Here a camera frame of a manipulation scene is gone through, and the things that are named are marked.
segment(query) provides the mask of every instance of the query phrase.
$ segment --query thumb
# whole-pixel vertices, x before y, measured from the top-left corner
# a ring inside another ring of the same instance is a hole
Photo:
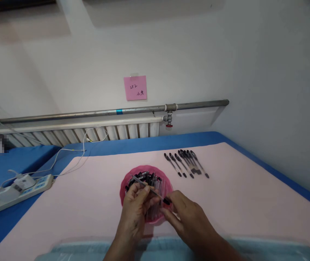
[[[139,195],[136,197],[135,201],[138,203],[138,204],[143,204],[148,195],[149,195],[149,191],[150,191],[150,187],[149,186],[146,186],[140,193]]]
[[[171,211],[166,208],[161,208],[160,211],[165,216],[165,219],[174,227],[178,235],[184,231],[183,224]]]

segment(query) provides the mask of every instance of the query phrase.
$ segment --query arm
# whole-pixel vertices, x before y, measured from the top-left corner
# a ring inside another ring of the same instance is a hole
[[[132,260],[134,250],[142,239],[147,210],[160,201],[159,197],[149,194],[150,187],[141,189],[139,183],[134,183],[123,201],[118,229],[104,261]]]
[[[239,253],[212,227],[203,209],[180,191],[167,195],[174,206],[174,212],[162,208],[166,220],[174,227],[180,238],[205,260],[243,260]]]

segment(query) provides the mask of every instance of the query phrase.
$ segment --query right hand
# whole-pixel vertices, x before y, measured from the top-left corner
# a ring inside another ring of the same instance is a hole
[[[161,212],[195,253],[205,254],[204,252],[209,251],[216,242],[222,240],[199,204],[188,199],[179,190],[169,193],[166,197],[172,201],[174,213],[180,219],[166,208],[162,208]]]

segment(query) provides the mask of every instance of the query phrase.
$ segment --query gray pipe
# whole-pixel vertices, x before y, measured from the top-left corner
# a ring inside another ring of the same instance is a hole
[[[159,106],[147,106],[127,109],[113,109],[103,111],[90,111],[90,112],[77,112],[77,113],[61,113],[41,116],[19,117],[19,118],[7,118],[0,119],[1,123],[27,123],[33,121],[47,121],[47,120],[62,120],[62,119],[75,119],[94,116],[107,116],[107,115],[119,115],[119,114],[134,114],[144,112],[161,112],[161,111],[176,111],[182,109],[197,109],[207,107],[219,107],[227,106],[229,100],[215,100],[215,101],[202,101],[196,103],[181,103],[181,104],[166,104]]]

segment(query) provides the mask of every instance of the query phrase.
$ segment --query pink paper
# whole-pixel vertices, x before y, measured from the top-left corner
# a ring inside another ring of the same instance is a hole
[[[209,174],[179,177],[162,150],[74,158],[0,243],[0,260],[34,260],[67,239],[113,239],[121,215],[120,184],[134,167],[156,166],[202,206],[224,236],[291,240],[310,246],[310,202],[226,143],[193,150]],[[146,224],[145,236],[175,236],[167,222]]]
[[[147,99],[147,79],[146,76],[124,77],[126,99],[146,100]]]

